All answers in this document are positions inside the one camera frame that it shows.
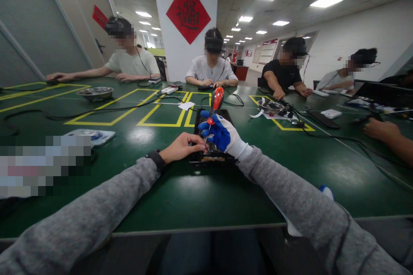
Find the smartphone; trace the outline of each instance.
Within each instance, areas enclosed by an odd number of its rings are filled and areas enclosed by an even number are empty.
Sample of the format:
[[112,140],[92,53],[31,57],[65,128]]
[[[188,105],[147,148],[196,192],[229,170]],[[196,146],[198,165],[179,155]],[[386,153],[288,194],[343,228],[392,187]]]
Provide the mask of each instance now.
[[263,87],[258,87],[258,89],[261,90],[261,91],[262,91],[263,93],[265,93],[265,94],[268,94],[268,95],[272,94],[271,91],[269,91],[268,89],[265,89],[265,88],[263,88]]

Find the pixelated blur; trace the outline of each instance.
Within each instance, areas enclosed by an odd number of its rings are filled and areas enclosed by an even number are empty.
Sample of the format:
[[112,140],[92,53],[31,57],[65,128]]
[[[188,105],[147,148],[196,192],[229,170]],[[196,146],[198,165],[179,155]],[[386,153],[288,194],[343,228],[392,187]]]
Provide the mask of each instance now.
[[47,136],[45,146],[0,146],[0,199],[53,194],[48,187],[87,175],[91,145],[90,136]]

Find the chinese character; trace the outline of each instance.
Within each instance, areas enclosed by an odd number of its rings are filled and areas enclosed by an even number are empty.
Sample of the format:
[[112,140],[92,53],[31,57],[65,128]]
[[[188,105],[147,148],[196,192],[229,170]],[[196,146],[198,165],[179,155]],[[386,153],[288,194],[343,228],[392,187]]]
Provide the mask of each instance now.
[[181,7],[178,6],[179,19],[181,20],[181,26],[188,29],[196,30],[199,24],[199,12],[195,11],[195,1],[188,0],[184,3],[184,10],[181,11]]

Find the metal bowl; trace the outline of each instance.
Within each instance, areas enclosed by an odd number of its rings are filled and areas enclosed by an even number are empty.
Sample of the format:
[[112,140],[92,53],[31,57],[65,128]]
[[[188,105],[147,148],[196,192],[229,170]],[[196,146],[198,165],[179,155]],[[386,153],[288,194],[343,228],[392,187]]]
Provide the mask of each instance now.
[[77,95],[84,97],[89,101],[99,101],[104,99],[110,99],[113,92],[112,87],[93,87],[79,90]]
[[285,106],[283,106],[282,104],[271,100],[265,100],[265,98],[259,100],[258,105],[261,110],[264,110],[264,113],[271,115],[277,115],[285,108]]

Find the white t-shirt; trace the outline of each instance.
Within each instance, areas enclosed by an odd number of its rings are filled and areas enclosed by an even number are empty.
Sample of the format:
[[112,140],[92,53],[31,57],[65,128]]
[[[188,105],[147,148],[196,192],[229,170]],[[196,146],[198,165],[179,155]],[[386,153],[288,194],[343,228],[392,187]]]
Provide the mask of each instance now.
[[198,56],[192,60],[191,68],[188,73],[186,73],[186,77],[188,76],[192,76],[199,81],[211,79],[214,83],[223,79],[238,80],[228,61],[219,57],[216,66],[211,69],[208,65],[206,55]]
[[[352,75],[351,73],[349,73],[348,76],[346,77],[341,77],[339,75],[338,70],[334,70],[333,72],[327,73],[326,75],[324,75],[323,79],[318,83],[317,85],[317,90],[324,88],[324,87],[329,87],[332,85],[337,85],[340,84],[342,82],[346,82],[346,81],[353,81],[354,80],[354,75]],[[334,91],[337,92],[342,92],[343,90],[350,90],[353,89],[354,86],[349,87],[348,89],[345,88],[335,88],[332,89]]]
[[156,63],[155,57],[144,49],[139,50],[139,53],[140,59],[138,53],[131,56],[124,49],[117,50],[112,54],[109,62],[105,64],[105,67],[109,68],[115,73],[122,72],[129,75],[149,75],[149,72],[151,74],[159,74],[159,68]]

